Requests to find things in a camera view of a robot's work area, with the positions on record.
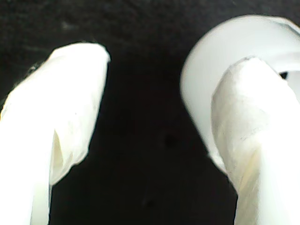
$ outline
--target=wrapped object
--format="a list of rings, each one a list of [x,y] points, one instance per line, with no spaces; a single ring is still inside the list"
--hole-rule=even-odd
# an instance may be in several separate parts
[[[9,93],[0,114],[0,224],[48,224],[51,186],[88,153],[109,60],[99,44],[67,45]]]
[[[247,15],[213,28],[185,62],[181,95],[209,156],[237,191],[236,225],[300,222],[299,58],[299,27]]]

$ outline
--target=black fabric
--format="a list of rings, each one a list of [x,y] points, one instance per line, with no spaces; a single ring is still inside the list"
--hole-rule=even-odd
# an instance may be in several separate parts
[[[297,0],[0,1],[0,97],[58,46],[97,41],[112,58],[90,153],[53,188],[50,225],[232,225],[236,194],[182,104],[180,71],[220,22],[300,23],[299,10]]]

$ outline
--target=white cloth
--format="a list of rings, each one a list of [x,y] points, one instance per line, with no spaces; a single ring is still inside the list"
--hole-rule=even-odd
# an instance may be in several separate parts
[[[109,60],[99,44],[58,48],[8,95],[0,119],[0,153],[8,166],[0,164],[0,177],[6,178],[1,180],[0,194],[5,191],[13,201],[0,198],[0,224],[29,225],[31,213],[32,225],[48,224],[49,186],[88,153]],[[10,190],[13,179],[23,184]],[[23,187],[28,190],[15,195]],[[5,204],[12,202],[20,207],[10,218],[13,209]]]

